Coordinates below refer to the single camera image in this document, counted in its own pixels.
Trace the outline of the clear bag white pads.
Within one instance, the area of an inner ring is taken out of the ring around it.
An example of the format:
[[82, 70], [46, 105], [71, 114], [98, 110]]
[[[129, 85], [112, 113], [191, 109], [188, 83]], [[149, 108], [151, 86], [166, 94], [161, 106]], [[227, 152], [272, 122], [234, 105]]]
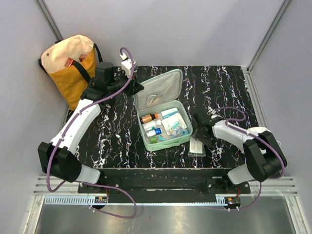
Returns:
[[189, 157], [204, 157], [206, 155], [203, 143], [193, 137], [190, 139]]

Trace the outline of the teal plaster packet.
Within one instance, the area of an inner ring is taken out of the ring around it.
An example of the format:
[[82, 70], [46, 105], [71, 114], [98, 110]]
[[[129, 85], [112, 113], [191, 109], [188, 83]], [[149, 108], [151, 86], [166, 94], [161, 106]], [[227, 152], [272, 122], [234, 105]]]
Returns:
[[171, 138], [177, 138], [189, 134], [189, 131], [186, 128], [183, 128], [179, 122], [176, 122], [168, 128], [168, 132]]

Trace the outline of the white gauze pad packet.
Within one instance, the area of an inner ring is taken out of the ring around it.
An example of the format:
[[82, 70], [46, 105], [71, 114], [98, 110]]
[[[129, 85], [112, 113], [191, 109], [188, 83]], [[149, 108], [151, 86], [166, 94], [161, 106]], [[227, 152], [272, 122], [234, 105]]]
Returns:
[[182, 129], [187, 128], [187, 125], [186, 125], [186, 123], [185, 123], [185, 121], [182, 118], [180, 113], [175, 113], [174, 115], [163, 119], [161, 122], [162, 122], [162, 125], [163, 125], [163, 127], [164, 127], [164, 129], [168, 135], [172, 134], [171, 129], [175, 125], [177, 125], [178, 127], [182, 127]]

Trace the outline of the clear bag yellow items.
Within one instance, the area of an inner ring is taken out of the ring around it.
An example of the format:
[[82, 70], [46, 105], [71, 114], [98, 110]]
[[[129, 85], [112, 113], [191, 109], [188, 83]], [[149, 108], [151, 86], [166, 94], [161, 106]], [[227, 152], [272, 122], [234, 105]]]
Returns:
[[146, 104], [148, 106], [154, 106], [154, 105], [159, 105], [166, 101], [166, 95], [165, 94], [153, 94], [149, 95], [146, 98]]

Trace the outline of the mint green medicine case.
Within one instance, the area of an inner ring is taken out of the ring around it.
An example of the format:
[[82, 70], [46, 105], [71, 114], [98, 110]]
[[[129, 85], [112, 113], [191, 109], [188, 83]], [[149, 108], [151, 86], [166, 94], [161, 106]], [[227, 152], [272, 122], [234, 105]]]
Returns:
[[[150, 78], [144, 82], [142, 82], [142, 85], [144, 86], [144, 90], [138, 92], [134, 97], [135, 102], [135, 108], [137, 110], [137, 118], [139, 121], [139, 130], [143, 138], [143, 143], [145, 145], [146, 150], [148, 151], [158, 151], [162, 149], [171, 148], [174, 146], [179, 146], [182, 143], [186, 143], [190, 141], [191, 134], [193, 132], [193, 127], [189, 118], [189, 115], [187, 114], [183, 104], [177, 100], [178, 96], [181, 93], [182, 90], [182, 80], [183, 80], [183, 73], [179, 69], [174, 69], [169, 72], [163, 73], [161, 75], [158, 75], [156, 77]], [[149, 95], [153, 94], [165, 94], [166, 95], [166, 101], [159, 105], [154, 106], [148, 106], [146, 104], [146, 98]], [[163, 125], [161, 124], [158, 126], [158, 128], [162, 129], [162, 134], [157, 135], [164, 137], [165, 141], [159, 141], [156, 144], [150, 143], [150, 137], [147, 137], [146, 131], [144, 131], [142, 124], [139, 120], [140, 117], [145, 116], [147, 114], [158, 114], [158, 118], [154, 120], [163, 120], [163, 115], [161, 112], [177, 108], [182, 117], [184, 118], [187, 128], [189, 130], [189, 134], [177, 138], [171, 138], [168, 136], [163, 128]]]

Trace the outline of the blue mask packet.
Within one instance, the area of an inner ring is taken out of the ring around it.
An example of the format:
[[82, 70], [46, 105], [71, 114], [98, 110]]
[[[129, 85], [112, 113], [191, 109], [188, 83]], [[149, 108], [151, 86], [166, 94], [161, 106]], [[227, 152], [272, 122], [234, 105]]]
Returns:
[[163, 115], [163, 119], [170, 117], [170, 116], [174, 115], [175, 113], [180, 113], [177, 108], [172, 108], [172, 109], [161, 112], [161, 114]]

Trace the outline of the cyan sachet strip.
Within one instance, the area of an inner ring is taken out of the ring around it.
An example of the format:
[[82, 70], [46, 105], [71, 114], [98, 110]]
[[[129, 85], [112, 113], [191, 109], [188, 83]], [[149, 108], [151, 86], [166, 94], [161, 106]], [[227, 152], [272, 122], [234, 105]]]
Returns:
[[158, 140], [159, 141], [165, 141], [166, 139], [164, 137], [162, 137], [162, 136], [158, 136]]

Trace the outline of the brown bottle orange cap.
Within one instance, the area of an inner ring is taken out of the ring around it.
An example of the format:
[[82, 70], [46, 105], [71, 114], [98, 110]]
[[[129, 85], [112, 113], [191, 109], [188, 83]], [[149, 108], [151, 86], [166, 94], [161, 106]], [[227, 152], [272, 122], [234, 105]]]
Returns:
[[139, 118], [141, 124], [145, 124], [145, 123], [148, 123], [154, 119], [157, 119], [158, 118], [158, 114], [157, 113], [154, 113], [154, 114], [147, 114], [145, 116], [142, 116]]

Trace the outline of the small green box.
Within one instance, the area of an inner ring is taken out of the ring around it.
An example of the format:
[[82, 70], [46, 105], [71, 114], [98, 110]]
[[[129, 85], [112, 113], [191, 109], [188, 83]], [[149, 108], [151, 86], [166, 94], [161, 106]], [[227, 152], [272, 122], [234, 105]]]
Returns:
[[150, 143], [151, 144], [156, 144], [158, 142], [158, 139], [156, 136], [150, 137]]

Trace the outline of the white pill bottle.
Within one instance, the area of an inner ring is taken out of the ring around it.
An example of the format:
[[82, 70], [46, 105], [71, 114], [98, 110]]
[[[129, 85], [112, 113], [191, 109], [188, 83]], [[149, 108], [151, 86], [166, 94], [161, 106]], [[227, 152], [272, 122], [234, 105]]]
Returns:
[[144, 123], [142, 125], [142, 127], [143, 127], [144, 131], [148, 132], [148, 131], [151, 131], [151, 130], [157, 128], [161, 124], [162, 124], [161, 120], [152, 120], [150, 122]]

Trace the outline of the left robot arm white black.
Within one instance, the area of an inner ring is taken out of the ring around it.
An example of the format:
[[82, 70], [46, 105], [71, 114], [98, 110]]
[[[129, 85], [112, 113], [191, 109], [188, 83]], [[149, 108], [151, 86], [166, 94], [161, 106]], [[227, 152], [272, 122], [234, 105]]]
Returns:
[[93, 120], [113, 94], [121, 92], [133, 96], [144, 89], [134, 74], [137, 62], [129, 58], [121, 63], [122, 73], [119, 80], [114, 80], [114, 66], [101, 62], [95, 69], [95, 76], [90, 77], [79, 63], [75, 68], [88, 82], [82, 92], [77, 108], [62, 130], [49, 142], [42, 142], [38, 147], [42, 171], [48, 176], [55, 176], [67, 182], [86, 182], [95, 193], [105, 189], [106, 182], [100, 177], [100, 171], [82, 165], [76, 158], [77, 147]]

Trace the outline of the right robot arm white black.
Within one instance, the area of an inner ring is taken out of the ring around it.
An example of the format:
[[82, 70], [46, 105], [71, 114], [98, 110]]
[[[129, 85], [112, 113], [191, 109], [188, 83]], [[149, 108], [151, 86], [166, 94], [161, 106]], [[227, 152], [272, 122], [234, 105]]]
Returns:
[[282, 177], [288, 162], [270, 130], [255, 127], [248, 130], [224, 120], [218, 115], [200, 117], [193, 115], [196, 128], [194, 138], [206, 147], [213, 148], [216, 140], [224, 140], [236, 146], [245, 155], [245, 164], [234, 167], [222, 180], [222, 189], [233, 193], [239, 184], [256, 180], [263, 182], [268, 178]]

